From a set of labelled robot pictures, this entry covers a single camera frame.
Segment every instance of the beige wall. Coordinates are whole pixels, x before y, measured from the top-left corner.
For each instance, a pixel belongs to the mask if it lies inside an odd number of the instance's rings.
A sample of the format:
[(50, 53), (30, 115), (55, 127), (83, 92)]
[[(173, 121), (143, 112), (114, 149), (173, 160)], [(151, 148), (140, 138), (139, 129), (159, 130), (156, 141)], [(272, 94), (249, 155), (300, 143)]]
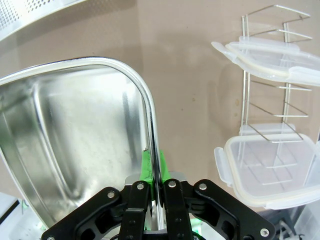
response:
[[(127, 63), (152, 92), (169, 170), (185, 173), (191, 183), (208, 178), (232, 193), (219, 179), (214, 148), (238, 134), (242, 71), (210, 42), (236, 41), (241, 16), (271, 4), (312, 15), (296, 28), (313, 40), (299, 45), (320, 55), (318, 0), (88, 0), (1, 41), (0, 76), (82, 56)], [(320, 124), (318, 95), (316, 89), (308, 101), (295, 96), (312, 116), (298, 128), (313, 139)], [(19, 195), (2, 163), (0, 192)]]

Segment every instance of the plastic lid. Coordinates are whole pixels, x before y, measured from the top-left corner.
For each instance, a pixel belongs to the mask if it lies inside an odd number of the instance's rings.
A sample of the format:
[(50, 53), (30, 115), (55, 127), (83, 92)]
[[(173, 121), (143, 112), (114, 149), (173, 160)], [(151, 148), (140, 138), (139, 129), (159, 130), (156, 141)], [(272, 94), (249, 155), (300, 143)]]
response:
[(320, 57), (300, 51), (293, 43), (240, 37), (239, 42), (230, 42), (225, 47), (219, 42), (211, 44), (233, 63), (259, 78), (320, 86)]
[[(214, 150), (220, 178), (248, 206), (284, 209), (320, 199), (320, 156), (303, 141), (271, 143), (260, 135), (235, 136)], [(296, 134), (270, 134), (270, 140), (296, 140)]]

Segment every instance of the perforated metal sheet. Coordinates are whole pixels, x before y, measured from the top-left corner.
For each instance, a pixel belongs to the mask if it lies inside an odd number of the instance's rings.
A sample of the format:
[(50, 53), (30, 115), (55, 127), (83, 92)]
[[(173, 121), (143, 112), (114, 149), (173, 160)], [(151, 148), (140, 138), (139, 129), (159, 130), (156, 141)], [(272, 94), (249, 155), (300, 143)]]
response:
[(85, 0), (0, 0), (0, 41), (58, 10)]

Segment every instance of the white plastic container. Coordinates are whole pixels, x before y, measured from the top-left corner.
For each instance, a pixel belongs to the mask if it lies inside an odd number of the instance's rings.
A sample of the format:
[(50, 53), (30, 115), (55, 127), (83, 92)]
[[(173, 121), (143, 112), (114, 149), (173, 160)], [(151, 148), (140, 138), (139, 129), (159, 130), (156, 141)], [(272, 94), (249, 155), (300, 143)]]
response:
[(223, 46), (212, 42), (234, 64), (259, 78), (320, 86), (320, 57), (303, 52), (293, 43), (256, 37), (240, 37)]
[[(267, 134), (274, 141), (297, 134)], [(214, 149), (219, 176), (244, 204), (267, 209), (292, 208), (320, 199), (320, 154), (313, 141), (272, 143), (260, 135), (230, 138)]]

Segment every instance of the stainless steel pan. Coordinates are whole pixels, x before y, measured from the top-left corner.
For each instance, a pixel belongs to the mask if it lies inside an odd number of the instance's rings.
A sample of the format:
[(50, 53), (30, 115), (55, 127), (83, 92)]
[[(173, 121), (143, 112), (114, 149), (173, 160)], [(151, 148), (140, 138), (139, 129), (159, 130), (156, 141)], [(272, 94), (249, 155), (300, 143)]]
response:
[[(0, 109), (2, 158), (48, 227), (102, 188), (121, 190), (140, 173), (146, 147), (161, 181), (151, 93), (118, 60), (86, 57), (13, 73), (0, 80)], [(162, 229), (159, 204), (157, 217)]]

